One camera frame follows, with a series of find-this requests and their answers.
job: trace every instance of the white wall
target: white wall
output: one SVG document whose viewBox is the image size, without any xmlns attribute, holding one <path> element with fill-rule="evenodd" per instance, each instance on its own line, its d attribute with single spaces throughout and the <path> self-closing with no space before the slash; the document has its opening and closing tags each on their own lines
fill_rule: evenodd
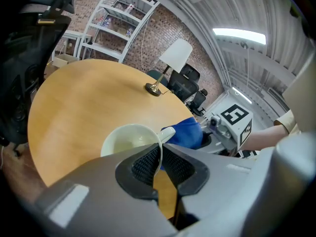
<svg viewBox="0 0 316 237">
<path fill-rule="evenodd" d="M 206 109 L 204 117 L 210 119 L 212 113 L 218 113 L 221 105 L 233 105 L 238 103 L 253 113 L 252 130 L 258 131 L 273 125 L 269 117 L 256 104 L 250 104 L 240 95 L 235 95 L 235 91 L 230 89 L 222 94 L 210 107 Z"/>
</svg>

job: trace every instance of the white metal shelf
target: white metal shelf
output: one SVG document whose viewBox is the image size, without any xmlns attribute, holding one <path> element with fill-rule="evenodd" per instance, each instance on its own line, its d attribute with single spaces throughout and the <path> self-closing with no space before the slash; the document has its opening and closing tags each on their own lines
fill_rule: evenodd
<svg viewBox="0 0 316 237">
<path fill-rule="evenodd" d="M 116 9 L 114 7 L 111 7 L 109 5 L 106 5 L 106 4 L 100 4 L 101 7 L 103 7 L 106 12 L 112 16 L 112 17 L 115 17 L 115 18 L 118 18 L 120 20 L 123 20 L 135 27 L 137 27 L 137 25 L 140 23 L 140 19 L 132 16 L 131 14 L 125 12 L 125 11 L 122 11 L 122 10 L 119 10 L 119 9 Z"/>
<path fill-rule="evenodd" d="M 127 5 L 134 4 L 134 8 L 144 14 L 146 14 L 154 5 L 154 3 L 150 3 L 147 0 L 118 0 L 118 1 Z"/>
<path fill-rule="evenodd" d="M 83 36 L 87 35 L 87 32 L 89 30 L 89 27 L 94 27 L 97 29 L 96 33 L 94 34 L 94 38 L 92 40 L 92 44 L 88 44 L 85 41 L 85 38 L 82 38 L 80 41 L 80 46 L 79 46 L 79 50 L 77 53 L 77 58 L 80 58 L 80 54 L 81 54 L 81 49 L 84 47 L 84 51 L 83 51 L 83 56 L 82 58 L 85 58 L 86 55 L 86 50 L 88 48 L 105 53 L 107 55 L 110 55 L 116 59 L 118 59 L 118 62 L 122 63 L 124 61 L 124 58 L 132 44 L 132 42 L 134 41 L 134 39 L 136 38 L 137 34 L 140 32 L 140 30 L 142 29 L 142 27 L 145 25 L 145 23 L 147 22 L 148 18 L 152 15 L 152 13 L 154 12 L 154 10 L 156 9 L 156 7 L 160 4 L 158 1 L 156 3 L 153 2 L 148 2 L 147 0 L 117 0 L 118 2 L 122 2 L 122 3 L 126 3 L 126 4 L 134 4 L 135 9 L 145 13 L 144 17 L 142 20 L 130 15 L 127 12 L 124 12 L 122 10 L 116 9 L 114 7 L 111 7 L 109 5 L 106 5 L 105 2 L 106 0 L 100 0 L 98 5 L 95 7 L 92 15 L 90 16 L 90 19 L 84 29 L 83 32 Z M 99 25 L 93 24 L 92 20 L 96 17 L 97 13 L 100 11 L 100 7 L 104 8 L 105 11 L 107 12 L 107 15 L 110 15 L 112 17 L 116 17 L 122 21 L 127 22 L 130 25 L 135 26 L 135 30 L 132 33 L 132 35 L 130 37 L 125 36 L 123 34 L 117 33 L 111 29 L 108 29 L 106 27 L 102 26 L 102 22 L 100 22 Z M 99 31 L 104 31 L 104 32 L 108 32 L 110 34 L 113 34 L 115 36 L 120 37 L 121 39 L 126 40 L 126 45 L 124 47 L 124 50 L 122 53 L 117 52 L 115 50 L 112 50 L 108 47 L 102 46 L 100 44 L 95 43 L 95 40 L 97 38 L 97 35 L 99 33 Z"/>
<path fill-rule="evenodd" d="M 123 35 L 123 34 L 120 34 L 120 33 L 118 33 L 118 32 L 116 32 L 116 31 L 113 31 L 113 30 L 111 30 L 111 29 L 109 29 L 109 28 L 106 28 L 106 27 L 104 27 L 104 26 L 99 26 L 99 25 L 96 25 L 96 24 L 90 24 L 90 26 L 91 27 L 95 27 L 95 28 L 97 28 L 97 29 L 100 29 L 101 31 L 104 31 L 104 32 L 108 32 L 108 33 L 110 33 L 110 34 L 113 34 L 113 35 L 115 35 L 115 36 L 117 36 L 117 37 L 120 37 L 121 39 L 123 39 L 123 40 L 129 40 L 129 37 L 128 36 L 126 36 L 126 35 Z"/>
<path fill-rule="evenodd" d="M 118 60 L 122 56 L 122 54 L 120 52 L 117 52 L 117 51 L 112 50 L 112 49 L 110 49 L 108 47 L 102 46 L 102 45 L 100 45 L 98 43 L 93 43 L 92 45 L 88 44 L 88 43 L 83 43 L 82 45 L 85 46 L 85 47 L 91 48 L 93 50 L 99 51 L 101 53 L 105 53 L 107 55 L 110 55 L 110 56 L 112 56 L 112 57 L 114 57 L 114 58 L 116 58 Z"/>
</svg>

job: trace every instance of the brick wall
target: brick wall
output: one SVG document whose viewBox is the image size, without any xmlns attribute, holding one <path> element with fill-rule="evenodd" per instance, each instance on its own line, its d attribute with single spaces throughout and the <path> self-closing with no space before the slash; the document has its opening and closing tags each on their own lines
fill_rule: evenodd
<svg viewBox="0 0 316 237">
<path fill-rule="evenodd" d="M 70 16 L 72 19 L 68 29 L 83 32 L 99 1 L 100 0 L 75 0 L 75 14 L 67 12 L 63 13 L 64 15 Z M 107 0 L 106 4 L 112 5 L 114 2 L 115 0 Z M 123 10 L 125 9 L 125 5 L 121 3 L 117 3 L 116 7 Z M 100 11 L 93 21 L 98 21 L 103 16 L 102 13 L 103 12 Z M 137 18 L 142 18 L 142 14 L 136 10 L 133 10 L 131 14 Z M 110 28 L 116 29 L 117 27 L 127 28 L 128 25 L 125 22 L 113 18 Z M 123 62 L 124 64 L 143 72 L 147 72 L 150 69 L 156 69 L 162 72 L 166 65 L 159 61 L 158 58 L 174 41 L 176 41 L 176 39 L 182 38 L 189 42 L 193 47 L 193 51 L 188 58 L 187 63 L 196 68 L 201 74 L 198 82 L 199 88 L 205 88 L 208 91 L 208 96 L 206 97 L 203 106 L 206 107 L 210 105 L 224 91 L 219 76 L 205 50 L 191 31 L 172 12 L 164 6 L 159 5 L 152 14 L 145 32 L 142 64 L 141 44 L 144 30 L 145 26 L 141 29 L 131 45 Z M 94 34 L 94 32 L 93 28 L 89 29 L 90 34 Z M 126 44 L 125 40 L 102 31 L 99 32 L 96 42 L 120 52 L 123 51 Z M 57 50 L 60 49 L 61 43 L 62 41 L 60 41 Z M 71 52 L 72 48 L 68 48 L 67 53 Z M 117 59 L 95 50 L 91 52 L 91 57 L 117 61 Z M 169 69 L 167 77 L 170 76 L 171 72 L 172 70 Z"/>
</svg>

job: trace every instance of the wooden tabletop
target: wooden tabletop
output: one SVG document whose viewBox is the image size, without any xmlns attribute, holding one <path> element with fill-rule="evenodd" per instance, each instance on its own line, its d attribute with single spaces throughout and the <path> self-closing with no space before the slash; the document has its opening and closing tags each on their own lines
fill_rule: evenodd
<svg viewBox="0 0 316 237">
<path fill-rule="evenodd" d="M 93 59 L 70 63 L 48 77 L 28 123 L 31 155 L 46 185 L 99 157 L 103 141 L 118 126 L 137 123 L 159 132 L 192 117 L 162 84 L 166 94 L 149 94 L 147 82 L 155 80 L 127 65 Z M 165 171 L 156 175 L 154 188 L 164 215 L 173 216 L 176 190 Z"/>
</svg>

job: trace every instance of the ceiling light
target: ceiling light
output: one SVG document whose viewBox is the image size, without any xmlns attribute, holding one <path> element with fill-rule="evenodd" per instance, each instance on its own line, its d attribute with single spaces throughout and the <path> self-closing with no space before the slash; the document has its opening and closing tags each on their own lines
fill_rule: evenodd
<svg viewBox="0 0 316 237">
<path fill-rule="evenodd" d="M 244 95 L 242 94 L 239 90 L 237 90 L 236 88 L 232 87 L 232 89 L 234 91 L 236 91 L 240 96 L 242 96 L 244 99 L 246 99 L 250 104 L 252 104 L 252 102 Z"/>
<path fill-rule="evenodd" d="M 229 28 L 214 28 L 214 33 L 216 35 L 231 36 L 237 38 L 243 38 L 246 40 L 252 40 L 263 45 L 266 44 L 266 36 L 264 34 L 259 34 L 251 31 L 240 30 L 240 29 L 229 29 Z"/>
</svg>

